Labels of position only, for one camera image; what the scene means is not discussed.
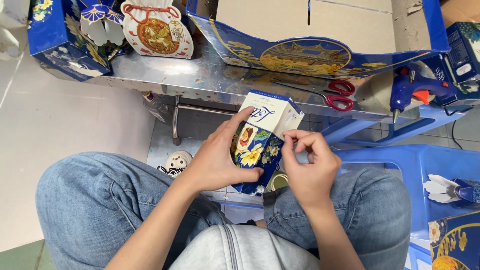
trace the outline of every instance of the metal nozzle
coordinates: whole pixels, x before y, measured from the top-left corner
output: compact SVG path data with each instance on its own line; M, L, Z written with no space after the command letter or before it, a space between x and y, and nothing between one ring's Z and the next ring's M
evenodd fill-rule
M396 123L399 115L400 115L400 109L393 110L393 123Z

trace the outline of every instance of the scissors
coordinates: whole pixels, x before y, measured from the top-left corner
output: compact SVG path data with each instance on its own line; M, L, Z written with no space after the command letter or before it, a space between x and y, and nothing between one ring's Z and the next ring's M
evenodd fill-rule
M349 111L353 108L353 101L349 99L348 96L351 96L353 95L353 93L355 93L355 86L350 82L347 82L344 80L332 81L331 83L328 84L328 88L330 90L321 90L322 89L321 86L317 86L317 89L316 89L315 86L310 84L304 84L299 82L287 83L273 77L271 78L272 80L270 81L272 83L276 83L279 85L288 86L291 88L296 88L296 89L300 89L303 91L320 95L327 101L327 104L335 110ZM343 85L347 90L338 88L337 85ZM342 104L345 104L346 108L338 107L337 105L334 104L334 101L338 101Z

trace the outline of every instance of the jeans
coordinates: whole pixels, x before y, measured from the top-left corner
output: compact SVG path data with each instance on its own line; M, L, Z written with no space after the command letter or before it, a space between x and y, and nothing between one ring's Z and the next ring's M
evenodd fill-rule
M36 207L53 262L63 269L102 269L174 181L126 156L86 152L64 158L40 178ZM401 180L375 169L339 175L330 197L366 269L403 269L411 202ZM264 194L264 219L274 234L316 248L308 218L289 187ZM202 230L230 221L205 196L188 208L164 269Z

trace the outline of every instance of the orange trigger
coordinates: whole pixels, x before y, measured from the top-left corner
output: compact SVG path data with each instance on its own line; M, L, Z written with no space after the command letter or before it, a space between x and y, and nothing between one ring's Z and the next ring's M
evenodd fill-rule
M429 96L428 90L417 91L417 92L413 93L413 96L418 98L421 102L423 102L423 104L425 104L425 105L429 104L429 102L428 102L428 96Z

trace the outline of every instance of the red rope handle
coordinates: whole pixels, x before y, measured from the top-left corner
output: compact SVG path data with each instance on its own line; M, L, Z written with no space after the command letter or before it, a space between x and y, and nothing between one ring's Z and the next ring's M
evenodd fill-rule
M138 21L130 12L134 9L137 9L137 10L144 10L144 11L147 11L147 16L145 17L145 19L143 19L142 21ZM123 5L123 12L130 15L130 17L136 21L137 23L139 24L144 24L147 22L148 20L148 15L150 13L150 11L155 11L155 12L168 12L170 13L170 15L172 15L173 17L175 18L180 18L180 15L178 14L178 12L173 9L172 7L167 7L166 9L162 9L162 8L152 8L152 7L141 7L141 6L135 6L135 5L131 5L131 4L125 4Z

